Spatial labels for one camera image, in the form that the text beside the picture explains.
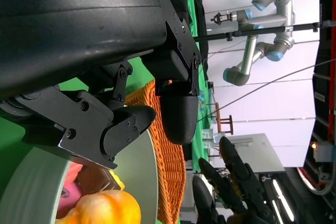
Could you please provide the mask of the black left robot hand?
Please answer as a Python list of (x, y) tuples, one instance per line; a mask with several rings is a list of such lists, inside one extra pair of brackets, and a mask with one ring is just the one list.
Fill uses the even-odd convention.
[(26, 143), (114, 169), (156, 117), (124, 104), (135, 57), (155, 78), (167, 138), (189, 144), (201, 54), (170, 0), (1, 0), (1, 117)]

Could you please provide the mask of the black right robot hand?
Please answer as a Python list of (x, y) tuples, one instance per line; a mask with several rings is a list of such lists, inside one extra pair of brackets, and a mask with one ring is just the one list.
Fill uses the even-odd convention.
[(218, 213), (204, 181), (194, 176), (193, 196), (197, 209), (197, 223), (277, 223), (270, 208), (264, 203), (263, 187), (249, 164), (244, 163), (228, 138), (219, 142), (220, 154), (230, 179), (222, 177), (205, 159), (198, 160), (201, 173), (213, 186), (217, 198), (233, 215), (225, 219)]

